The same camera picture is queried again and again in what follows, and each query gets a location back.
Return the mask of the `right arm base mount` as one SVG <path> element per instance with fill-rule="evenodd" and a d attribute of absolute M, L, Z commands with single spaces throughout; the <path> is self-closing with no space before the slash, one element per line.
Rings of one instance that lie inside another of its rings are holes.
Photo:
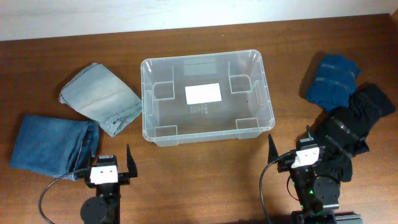
<path fill-rule="evenodd" d="M 364 224 L 360 214 L 349 213 L 336 215 L 333 211 L 326 211 L 304 217 L 300 212 L 292 212 L 291 224 Z"/>

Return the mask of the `large black garment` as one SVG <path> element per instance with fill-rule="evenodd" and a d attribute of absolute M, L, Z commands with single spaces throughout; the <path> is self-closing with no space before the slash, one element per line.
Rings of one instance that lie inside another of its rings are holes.
<path fill-rule="evenodd" d="M 315 139 L 324 147 L 315 172 L 338 182 L 351 181 L 352 158 L 369 152 L 366 136 L 358 114 L 348 108 L 333 110 L 315 131 Z"/>

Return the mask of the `medium blue jeans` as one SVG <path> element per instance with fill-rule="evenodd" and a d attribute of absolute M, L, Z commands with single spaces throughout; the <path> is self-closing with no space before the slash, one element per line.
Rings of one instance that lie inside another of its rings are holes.
<path fill-rule="evenodd" d="M 99 127 L 92 121 L 75 121 L 28 114 L 24 116 L 10 166 L 38 174 L 79 180 L 72 172 L 85 167 L 86 152 L 96 156 Z"/>

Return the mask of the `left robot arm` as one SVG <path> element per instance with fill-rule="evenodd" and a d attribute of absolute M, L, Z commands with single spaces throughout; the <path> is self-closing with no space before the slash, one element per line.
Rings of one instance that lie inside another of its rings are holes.
<path fill-rule="evenodd" d="M 81 206 L 80 216 L 85 224 L 119 224 L 122 185 L 129 185 L 138 176 L 137 166 L 126 147 L 127 172 L 118 172 L 115 155 L 99 156 L 97 164 L 88 169 L 85 184 L 96 190 L 96 195 Z"/>

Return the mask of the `clear plastic storage bin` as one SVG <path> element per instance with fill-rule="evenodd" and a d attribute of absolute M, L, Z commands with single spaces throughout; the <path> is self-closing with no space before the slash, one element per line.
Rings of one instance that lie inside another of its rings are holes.
<path fill-rule="evenodd" d="M 188 105 L 186 86 L 218 83 L 221 101 Z M 259 51 L 147 58 L 141 63 L 142 135 L 160 147 L 256 138 L 275 126 Z"/>

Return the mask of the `small black garment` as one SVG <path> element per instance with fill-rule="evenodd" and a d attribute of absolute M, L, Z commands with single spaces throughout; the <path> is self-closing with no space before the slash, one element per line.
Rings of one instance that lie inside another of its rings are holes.
<path fill-rule="evenodd" d="M 373 83 L 351 96 L 348 109 L 353 114 L 354 132 L 360 138 L 365 138 L 382 117 L 396 110 L 387 95 Z"/>

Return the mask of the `light blue jeans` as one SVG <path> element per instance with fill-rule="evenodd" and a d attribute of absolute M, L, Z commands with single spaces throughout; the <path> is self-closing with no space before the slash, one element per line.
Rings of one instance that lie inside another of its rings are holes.
<path fill-rule="evenodd" d="M 61 90 L 59 102 L 93 120 L 111 137 L 142 112 L 141 99 L 104 65 L 92 63 Z"/>

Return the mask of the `white label in bin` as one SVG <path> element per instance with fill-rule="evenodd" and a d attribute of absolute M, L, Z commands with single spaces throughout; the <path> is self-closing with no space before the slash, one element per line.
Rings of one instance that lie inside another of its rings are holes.
<path fill-rule="evenodd" d="M 218 83 L 186 86 L 185 95 L 188 105 L 213 103 L 222 100 L 220 85 Z"/>

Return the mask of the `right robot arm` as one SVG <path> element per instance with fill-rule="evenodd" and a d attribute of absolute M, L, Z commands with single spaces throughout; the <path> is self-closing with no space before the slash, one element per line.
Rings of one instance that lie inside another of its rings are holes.
<path fill-rule="evenodd" d="M 315 173 L 324 147 L 316 140 L 310 127 L 308 137 L 297 141 L 296 148 L 279 155 L 271 135 L 268 166 L 277 164 L 277 171 L 288 172 L 293 182 L 301 210 L 290 215 L 291 223 L 336 223 L 334 210 L 339 208 L 340 183 Z"/>

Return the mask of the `dark blue garment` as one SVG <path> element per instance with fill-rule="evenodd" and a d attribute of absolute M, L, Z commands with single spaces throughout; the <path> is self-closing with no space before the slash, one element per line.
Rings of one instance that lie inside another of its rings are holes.
<path fill-rule="evenodd" d="M 305 99 L 330 112 L 348 107 L 350 96 L 356 91 L 361 70 L 356 62 L 338 54 L 326 54 L 320 62 Z"/>

